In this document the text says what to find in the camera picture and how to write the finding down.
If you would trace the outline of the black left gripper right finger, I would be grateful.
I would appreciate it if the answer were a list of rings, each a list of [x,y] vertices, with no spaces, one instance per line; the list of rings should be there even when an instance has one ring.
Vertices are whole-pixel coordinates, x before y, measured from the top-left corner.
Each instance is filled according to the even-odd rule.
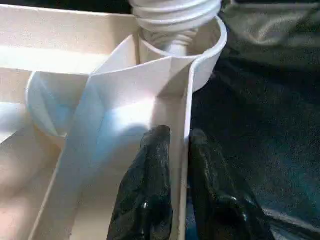
[[[201,240],[273,240],[253,191],[227,163],[216,139],[201,129],[189,136],[188,170]]]

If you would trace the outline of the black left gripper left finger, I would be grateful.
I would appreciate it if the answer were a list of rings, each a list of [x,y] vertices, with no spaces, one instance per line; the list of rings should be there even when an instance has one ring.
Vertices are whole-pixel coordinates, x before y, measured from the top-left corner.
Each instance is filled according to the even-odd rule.
[[[172,232],[171,129],[146,132],[118,190],[108,228],[109,240],[168,240]]]

